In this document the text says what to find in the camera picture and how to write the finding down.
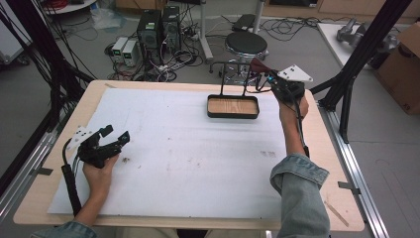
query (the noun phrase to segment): person's left hand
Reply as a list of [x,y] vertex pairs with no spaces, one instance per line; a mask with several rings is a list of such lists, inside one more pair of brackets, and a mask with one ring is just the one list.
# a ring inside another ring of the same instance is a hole
[[105,161],[105,166],[98,169],[92,165],[84,163],[83,172],[86,176],[90,187],[90,198],[104,199],[108,196],[109,187],[111,186],[112,169],[118,160],[116,155]]

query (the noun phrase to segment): desk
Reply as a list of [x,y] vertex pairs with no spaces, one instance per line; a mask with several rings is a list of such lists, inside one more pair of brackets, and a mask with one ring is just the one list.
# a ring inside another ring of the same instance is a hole
[[[50,176],[37,176],[23,202],[18,208],[14,221],[18,224],[62,224],[71,215],[48,214],[56,188],[61,178],[61,149],[65,141],[72,136],[78,125],[86,126],[103,92],[107,88],[139,88],[158,90],[201,91],[209,94],[218,93],[219,85],[127,82],[96,80],[89,84],[86,92],[74,110],[49,157],[44,168],[53,169]],[[242,92],[241,86],[225,86],[225,94]],[[321,189],[331,219],[332,230],[361,231],[365,225],[350,190],[338,187],[338,181],[347,181],[337,158],[328,132],[318,112],[313,96],[307,91],[310,104],[305,118],[305,140],[311,149],[311,158],[320,167],[330,171],[330,176]],[[142,226],[142,227],[175,227],[201,229],[259,229],[278,230],[278,221],[265,219],[233,218],[179,218],[179,217],[139,217],[139,216],[100,216],[96,225],[103,226]]]

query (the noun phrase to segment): forearm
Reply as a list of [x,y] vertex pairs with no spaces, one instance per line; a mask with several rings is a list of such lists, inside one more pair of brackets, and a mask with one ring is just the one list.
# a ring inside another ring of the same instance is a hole
[[105,200],[106,195],[89,197],[80,211],[74,217],[74,220],[87,226],[92,226],[95,223],[96,217],[98,216],[99,211],[105,203]]
[[283,133],[287,156],[293,153],[305,155],[305,151],[303,150],[302,141],[300,140],[300,135],[297,130],[297,126],[283,125]]

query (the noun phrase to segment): round stool seat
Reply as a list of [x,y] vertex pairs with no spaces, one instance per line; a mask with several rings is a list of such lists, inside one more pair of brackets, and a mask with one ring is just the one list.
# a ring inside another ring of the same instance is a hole
[[265,53],[267,47],[262,37],[250,32],[231,33],[225,44],[229,52],[245,58],[259,57]]

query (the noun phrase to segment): chair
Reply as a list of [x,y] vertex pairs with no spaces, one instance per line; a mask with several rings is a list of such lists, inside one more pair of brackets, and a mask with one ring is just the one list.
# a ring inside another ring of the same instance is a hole
[[[267,48],[266,41],[259,35],[250,32],[235,32],[228,35],[225,41],[225,46],[228,52],[239,57],[239,59],[231,59],[229,62],[246,62],[247,59],[252,58],[264,58],[264,54]],[[236,83],[243,83],[247,78],[247,67],[243,65],[237,65],[236,68],[221,68],[219,75],[223,75],[225,70],[225,80],[233,80]],[[230,76],[228,70],[233,70],[234,74]]]

